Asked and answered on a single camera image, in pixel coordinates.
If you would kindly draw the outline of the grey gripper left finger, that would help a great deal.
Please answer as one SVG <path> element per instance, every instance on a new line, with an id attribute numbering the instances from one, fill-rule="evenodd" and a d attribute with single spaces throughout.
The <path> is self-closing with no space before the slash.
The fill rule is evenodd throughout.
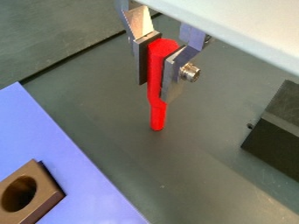
<path id="1" fill-rule="evenodd" d="M 136 83 L 146 83 L 146 47 L 161 37 L 154 30 L 148 7 L 132 0 L 114 0 L 116 12 L 121 19 L 128 43 L 132 48 L 136 63 Z"/>

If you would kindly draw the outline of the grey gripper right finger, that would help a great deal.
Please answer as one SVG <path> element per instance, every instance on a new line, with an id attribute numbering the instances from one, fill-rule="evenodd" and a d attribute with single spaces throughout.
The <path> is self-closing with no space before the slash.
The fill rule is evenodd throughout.
<path id="1" fill-rule="evenodd" d="M 200 76 L 200 69 L 190 63 L 190 60 L 204 47 L 205 33 L 190 25 L 181 24 L 178 38 L 186 45 L 174 50 L 162 63 L 160 97 L 165 103 L 180 95 L 182 83 L 194 82 Z"/>

